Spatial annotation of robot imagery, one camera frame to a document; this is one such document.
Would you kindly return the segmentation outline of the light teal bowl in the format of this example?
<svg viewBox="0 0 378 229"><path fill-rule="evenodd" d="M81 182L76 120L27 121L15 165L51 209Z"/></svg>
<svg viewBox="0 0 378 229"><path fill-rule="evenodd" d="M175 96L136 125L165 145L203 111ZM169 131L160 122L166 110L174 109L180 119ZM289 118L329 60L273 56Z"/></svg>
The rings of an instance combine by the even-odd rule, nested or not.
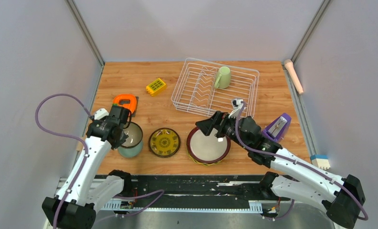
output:
<svg viewBox="0 0 378 229"><path fill-rule="evenodd" d="M124 147L120 146L117 150L119 154L125 158L132 158L137 156L143 149L143 142L140 142L136 146Z"/></svg>

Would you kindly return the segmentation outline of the brown-rimmed white plate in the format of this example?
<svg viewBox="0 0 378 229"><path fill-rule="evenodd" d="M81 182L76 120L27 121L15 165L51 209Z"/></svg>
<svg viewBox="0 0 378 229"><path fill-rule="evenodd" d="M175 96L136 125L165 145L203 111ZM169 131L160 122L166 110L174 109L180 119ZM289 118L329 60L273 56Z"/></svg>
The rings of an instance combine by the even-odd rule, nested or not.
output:
<svg viewBox="0 0 378 229"><path fill-rule="evenodd" d="M212 130L209 136L205 136L197 127L193 128L186 140L186 148L189 155L204 163L214 163L223 160L231 149L231 140L227 137L217 138Z"/></svg>

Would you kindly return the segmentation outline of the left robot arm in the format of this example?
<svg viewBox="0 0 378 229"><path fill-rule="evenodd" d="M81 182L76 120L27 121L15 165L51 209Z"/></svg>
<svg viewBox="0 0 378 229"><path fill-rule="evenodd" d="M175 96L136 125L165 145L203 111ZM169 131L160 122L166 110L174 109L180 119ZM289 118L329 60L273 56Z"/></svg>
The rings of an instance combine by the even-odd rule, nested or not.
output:
<svg viewBox="0 0 378 229"><path fill-rule="evenodd" d="M83 151L66 183L53 198L46 197L42 209L55 229L90 229L97 212L114 196L128 197L133 191L131 174L113 170L99 186L92 182L104 157L127 139L124 127L131 122L131 111L113 105L108 112L98 110L89 124Z"/></svg>

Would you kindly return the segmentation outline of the light green mug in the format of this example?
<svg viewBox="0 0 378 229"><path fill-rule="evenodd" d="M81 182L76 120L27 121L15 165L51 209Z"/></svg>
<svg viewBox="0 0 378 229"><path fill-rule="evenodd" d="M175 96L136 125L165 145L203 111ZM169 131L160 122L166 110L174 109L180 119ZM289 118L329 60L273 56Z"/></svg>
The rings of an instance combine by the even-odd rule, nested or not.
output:
<svg viewBox="0 0 378 229"><path fill-rule="evenodd" d="M214 88L225 89L230 85L231 70L227 66L219 68L215 75Z"/></svg>

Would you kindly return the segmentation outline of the dark blue bowl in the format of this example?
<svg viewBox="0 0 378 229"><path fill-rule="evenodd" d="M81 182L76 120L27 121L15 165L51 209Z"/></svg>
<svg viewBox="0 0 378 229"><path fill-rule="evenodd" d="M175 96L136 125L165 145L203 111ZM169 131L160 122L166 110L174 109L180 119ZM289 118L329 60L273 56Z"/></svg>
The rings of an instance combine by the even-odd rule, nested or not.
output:
<svg viewBox="0 0 378 229"><path fill-rule="evenodd" d="M141 127L134 122L131 122L129 126L124 128L124 133L127 135L127 139L121 145L124 148L135 147L142 141L143 131Z"/></svg>

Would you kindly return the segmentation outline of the yellow dotted plate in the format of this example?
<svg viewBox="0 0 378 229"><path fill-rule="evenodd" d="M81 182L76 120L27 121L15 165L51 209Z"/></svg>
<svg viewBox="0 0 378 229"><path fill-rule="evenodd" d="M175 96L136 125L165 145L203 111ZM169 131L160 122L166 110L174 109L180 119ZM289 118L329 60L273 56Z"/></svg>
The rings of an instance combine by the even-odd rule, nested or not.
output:
<svg viewBox="0 0 378 229"><path fill-rule="evenodd" d="M200 162L198 160L196 160L194 157L192 157L191 155L188 155L188 157L196 164L199 164L199 165L202 165L202 166L206 166L206 167L209 167L209 166L213 166L213 165L217 165L219 164L220 162L222 162L223 160L220 160L220 161L217 161L217 162L214 162L214 163L204 163L204 162Z"/></svg>

